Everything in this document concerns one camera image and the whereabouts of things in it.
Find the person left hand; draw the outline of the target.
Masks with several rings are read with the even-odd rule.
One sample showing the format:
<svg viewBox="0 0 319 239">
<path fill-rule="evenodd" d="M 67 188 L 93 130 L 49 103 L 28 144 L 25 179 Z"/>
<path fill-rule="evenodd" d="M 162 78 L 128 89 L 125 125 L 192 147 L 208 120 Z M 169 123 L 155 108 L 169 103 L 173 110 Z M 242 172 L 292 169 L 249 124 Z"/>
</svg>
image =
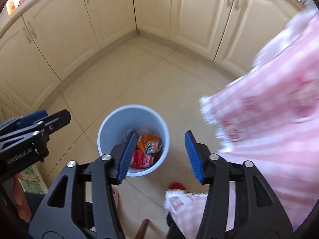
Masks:
<svg viewBox="0 0 319 239">
<path fill-rule="evenodd" d="M 4 191 L 8 194 L 10 200 L 14 202 L 19 217 L 29 223 L 31 220 L 31 211 L 24 195 L 24 189 L 20 183 L 22 174 L 18 173 L 13 178 L 3 184 Z"/>
</svg>

